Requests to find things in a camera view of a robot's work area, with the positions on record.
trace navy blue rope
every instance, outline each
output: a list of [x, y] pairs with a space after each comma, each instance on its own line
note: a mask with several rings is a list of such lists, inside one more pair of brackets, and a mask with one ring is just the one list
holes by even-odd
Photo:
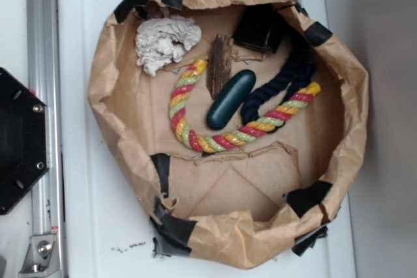
[[291, 53], [288, 61], [283, 65], [279, 72], [268, 83], [262, 85], [253, 91], [243, 103], [240, 114], [242, 115], [243, 125], [257, 120], [259, 118], [258, 110], [261, 105], [271, 99], [273, 96], [285, 90], [299, 73], [302, 67], [302, 61], [298, 57], [298, 53]]
[[307, 46], [306, 41], [296, 32], [293, 32], [293, 51], [287, 62], [279, 72], [268, 83], [253, 91], [243, 103], [240, 114], [242, 115], [243, 125], [259, 118], [258, 110], [261, 105], [273, 96], [285, 90], [288, 84], [287, 94], [283, 102], [287, 101], [294, 93], [301, 88], [307, 87], [311, 82], [311, 76], [315, 71], [314, 64], [306, 63]]

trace red yellow green rope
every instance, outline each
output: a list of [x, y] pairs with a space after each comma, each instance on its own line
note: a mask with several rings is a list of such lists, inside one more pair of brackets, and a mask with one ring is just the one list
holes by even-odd
[[197, 59], [181, 75], [181, 78], [175, 85], [169, 103], [169, 118], [171, 119], [175, 137], [186, 147], [198, 152], [222, 152], [250, 143], [271, 132], [275, 127], [283, 125], [286, 120], [298, 113], [300, 109], [306, 107], [321, 91], [320, 85], [313, 81], [306, 88], [300, 89], [288, 101], [283, 102], [256, 121], [249, 122], [237, 130], [221, 135], [199, 135], [188, 124], [185, 115], [185, 105], [191, 90], [199, 81], [206, 65], [207, 61]]

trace white crumpled cloth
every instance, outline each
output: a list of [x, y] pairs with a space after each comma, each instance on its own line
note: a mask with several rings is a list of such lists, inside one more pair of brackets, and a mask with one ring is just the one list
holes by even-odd
[[145, 73], [155, 76], [165, 65], [182, 60], [201, 40], [201, 28], [192, 18], [171, 16], [150, 19], [137, 28], [137, 65], [143, 65]]

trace paper bag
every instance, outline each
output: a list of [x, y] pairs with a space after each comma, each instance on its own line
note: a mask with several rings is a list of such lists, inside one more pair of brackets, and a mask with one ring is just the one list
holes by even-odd
[[[168, 117], [175, 83], [185, 66], [210, 55], [217, 34], [233, 35], [246, 6], [264, 3], [272, 3], [309, 42], [317, 68], [313, 80], [322, 92], [285, 127], [253, 143], [209, 156], [186, 148]], [[194, 18], [203, 39], [180, 63], [151, 77], [136, 66], [135, 36], [146, 18], [162, 17], [160, 7]], [[232, 74], [253, 70], [257, 88], [280, 71], [290, 49], [288, 38], [275, 54], [235, 45], [239, 58]], [[260, 114], [276, 107], [280, 97], [263, 105]], [[367, 72], [297, 0], [124, 0], [102, 29], [88, 98], [109, 149], [149, 215], [157, 253], [238, 268], [260, 265], [294, 246], [301, 254], [299, 243], [320, 236], [335, 218], [364, 157]], [[205, 83], [197, 84], [187, 101], [188, 120], [199, 133], [218, 133], [205, 122], [212, 101]], [[235, 113], [225, 129], [241, 125]]]

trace wooden stick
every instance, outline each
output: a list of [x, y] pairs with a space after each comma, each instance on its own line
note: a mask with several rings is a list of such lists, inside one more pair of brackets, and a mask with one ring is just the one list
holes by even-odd
[[215, 100], [231, 79], [231, 52], [233, 38], [217, 34], [207, 71], [207, 88]]

